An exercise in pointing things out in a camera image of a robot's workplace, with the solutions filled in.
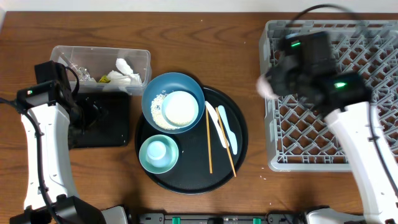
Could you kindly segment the silver yellow snack wrapper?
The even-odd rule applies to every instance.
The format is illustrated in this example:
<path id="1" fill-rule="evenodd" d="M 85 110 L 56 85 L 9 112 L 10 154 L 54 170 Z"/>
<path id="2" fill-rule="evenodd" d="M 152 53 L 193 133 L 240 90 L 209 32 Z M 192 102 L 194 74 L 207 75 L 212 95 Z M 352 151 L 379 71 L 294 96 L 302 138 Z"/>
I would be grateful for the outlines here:
<path id="1" fill-rule="evenodd" d="M 79 81 L 80 82 L 95 82 L 95 83 L 109 83 L 110 82 L 110 79 L 106 75 L 102 76 L 99 80 L 96 80 L 95 78 L 93 78 L 90 75 L 88 70 L 84 67 L 80 67 L 78 69 L 78 73 L 79 73 Z"/>

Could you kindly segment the pink cup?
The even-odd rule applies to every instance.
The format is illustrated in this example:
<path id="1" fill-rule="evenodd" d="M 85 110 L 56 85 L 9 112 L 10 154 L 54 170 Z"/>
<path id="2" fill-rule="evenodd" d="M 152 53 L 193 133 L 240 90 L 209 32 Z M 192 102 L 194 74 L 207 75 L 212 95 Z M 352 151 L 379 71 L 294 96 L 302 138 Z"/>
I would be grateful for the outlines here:
<path id="1" fill-rule="evenodd" d="M 264 74 L 257 79 L 256 89 L 258 94 L 265 100 L 276 100 L 279 97 L 273 92 L 273 89 Z"/>

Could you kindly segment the white napkin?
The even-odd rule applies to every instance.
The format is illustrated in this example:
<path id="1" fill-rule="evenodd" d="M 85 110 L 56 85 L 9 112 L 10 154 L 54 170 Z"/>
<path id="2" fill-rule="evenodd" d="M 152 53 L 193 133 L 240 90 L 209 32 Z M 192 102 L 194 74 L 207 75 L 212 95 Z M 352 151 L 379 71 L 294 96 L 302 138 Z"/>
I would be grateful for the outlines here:
<path id="1" fill-rule="evenodd" d="M 134 70 L 123 58 L 116 60 L 117 71 L 110 71 L 107 75 L 102 77 L 102 80 L 107 84 L 106 88 L 117 87 L 118 90 L 127 91 L 129 86 L 142 85 L 141 76 L 134 73 Z"/>

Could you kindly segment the light blue cup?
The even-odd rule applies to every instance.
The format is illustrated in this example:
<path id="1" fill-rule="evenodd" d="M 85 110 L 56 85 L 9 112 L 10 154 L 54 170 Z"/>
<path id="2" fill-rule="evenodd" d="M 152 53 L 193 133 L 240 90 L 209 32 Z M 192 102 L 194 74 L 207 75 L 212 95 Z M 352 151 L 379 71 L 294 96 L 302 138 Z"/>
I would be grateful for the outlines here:
<path id="1" fill-rule="evenodd" d="M 171 150 L 163 142 L 153 141 L 148 145 L 147 158 L 154 167 L 166 167 L 172 160 Z"/>

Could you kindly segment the light blue small bowl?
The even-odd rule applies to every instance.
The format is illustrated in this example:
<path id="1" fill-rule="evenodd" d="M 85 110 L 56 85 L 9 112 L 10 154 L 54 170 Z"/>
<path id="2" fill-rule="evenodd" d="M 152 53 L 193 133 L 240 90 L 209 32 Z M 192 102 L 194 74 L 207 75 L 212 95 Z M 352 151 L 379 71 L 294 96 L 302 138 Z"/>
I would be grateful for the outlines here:
<path id="1" fill-rule="evenodd" d="M 164 98 L 161 112 L 166 122 L 184 128 L 196 120 L 199 112 L 198 102 L 186 91 L 174 91 Z"/>

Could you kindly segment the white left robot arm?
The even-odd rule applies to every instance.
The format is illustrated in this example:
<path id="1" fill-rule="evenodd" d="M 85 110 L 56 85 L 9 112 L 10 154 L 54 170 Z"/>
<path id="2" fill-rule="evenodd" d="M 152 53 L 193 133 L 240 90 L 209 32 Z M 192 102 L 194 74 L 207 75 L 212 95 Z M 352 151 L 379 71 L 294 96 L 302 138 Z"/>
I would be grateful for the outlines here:
<path id="1" fill-rule="evenodd" d="M 28 187 L 24 211 L 10 223 L 128 224 L 122 205 L 100 210 L 80 199 L 72 176 L 69 150 L 73 137 L 83 135 L 108 115 L 90 98 L 78 100 L 80 86 L 71 88 L 71 70 L 50 60 L 34 67 L 36 85 L 21 89 L 13 107 L 21 116 L 27 138 Z"/>

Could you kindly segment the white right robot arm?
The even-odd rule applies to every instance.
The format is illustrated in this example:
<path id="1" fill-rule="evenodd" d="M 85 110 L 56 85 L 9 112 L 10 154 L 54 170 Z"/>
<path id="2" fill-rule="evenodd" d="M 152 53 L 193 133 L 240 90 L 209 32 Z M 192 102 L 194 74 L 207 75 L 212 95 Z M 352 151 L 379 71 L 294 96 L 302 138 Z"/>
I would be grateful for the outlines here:
<path id="1" fill-rule="evenodd" d="M 282 57 L 257 81 L 265 99 L 296 94 L 314 104 L 344 150 L 366 223 L 397 223 L 397 163 L 383 135 L 372 91 L 357 72 L 339 73 L 329 35 L 284 35 Z"/>

